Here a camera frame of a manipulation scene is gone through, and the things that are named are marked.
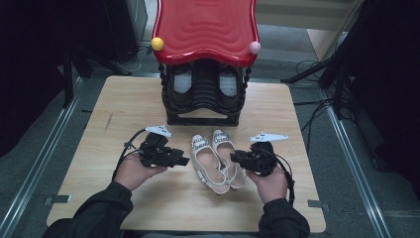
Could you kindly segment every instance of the hand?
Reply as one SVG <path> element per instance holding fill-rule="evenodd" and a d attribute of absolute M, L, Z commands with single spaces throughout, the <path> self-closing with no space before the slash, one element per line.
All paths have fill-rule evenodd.
<path fill-rule="evenodd" d="M 114 181 L 133 191 L 147 179 L 167 170 L 165 167 L 145 167 L 139 158 L 137 153 L 128 155 L 118 169 Z"/>
<path fill-rule="evenodd" d="M 287 179 L 284 171 L 276 166 L 272 173 L 267 177 L 262 177 L 254 172 L 246 171 L 247 176 L 256 184 L 262 202 L 266 204 L 269 201 L 286 198 Z"/>

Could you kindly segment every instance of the finger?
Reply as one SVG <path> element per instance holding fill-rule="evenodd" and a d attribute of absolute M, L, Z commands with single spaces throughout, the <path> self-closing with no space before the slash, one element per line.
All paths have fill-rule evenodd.
<path fill-rule="evenodd" d="M 155 176 L 167 171 L 167 167 L 151 167 L 149 168 L 149 173 L 151 176 Z"/>
<path fill-rule="evenodd" d="M 250 178 L 253 182 L 256 182 L 259 178 L 259 175 L 251 171 L 245 171 L 245 174 L 247 174 L 247 177 Z"/>
<path fill-rule="evenodd" d="M 279 166 L 276 166 L 273 171 L 282 172 L 283 170 Z"/>
<path fill-rule="evenodd" d="M 139 153 L 132 153 L 126 156 L 124 160 L 138 160 L 140 158 Z"/>

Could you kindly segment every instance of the shoe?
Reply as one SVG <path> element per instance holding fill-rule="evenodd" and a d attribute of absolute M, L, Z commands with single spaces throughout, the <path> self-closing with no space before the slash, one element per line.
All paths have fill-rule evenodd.
<path fill-rule="evenodd" d="M 232 189 L 239 189 L 245 185 L 245 173 L 238 163 L 231 161 L 231 153 L 235 153 L 235 146 L 229 135 L 221 130 L 213 132 L 213 151 L 219 160 L 225 166 L 223 173 L 226 176 L 226 182 Z"/>
<path fill-rule="evenodd" d="M 226 109 L 238 106 L 243 90 L 242 69 L 224 65 L 217 81 L 217 102 L 219 106 Z"/>
<path fill-rule="evenodd" d="M 200 135 L 192 137 L 192 166 L 197 171 L 201 181 L 212 188 L 217 194 L 227 192 L 230 187 L 222 172 L 222 165 L 210 147 L 207 138 Z"/>

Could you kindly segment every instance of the pink ball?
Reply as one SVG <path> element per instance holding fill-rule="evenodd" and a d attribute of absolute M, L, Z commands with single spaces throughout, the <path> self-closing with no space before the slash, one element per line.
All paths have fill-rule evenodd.
<path fill-rule="evenodd" d="M 253 55 L 256 55 L 262 49 L 262 45 L 259 42 L 252 42 L 250 43 L 250 52 Z"/>

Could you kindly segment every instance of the black jacket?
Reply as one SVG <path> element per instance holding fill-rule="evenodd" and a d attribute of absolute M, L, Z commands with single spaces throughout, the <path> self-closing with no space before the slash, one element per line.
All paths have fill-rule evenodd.
<path fill-rule="evenodd" d="M 87 199 L 73 218 L 53 223 L 43 238 L 117 237 L 120 226 L 133 210 L 132 193 L 117 182 Z M 305 217 L 291 207 L 286 199 L 270 201 L 263 207 L 260 237 L 308 237 Z"/>

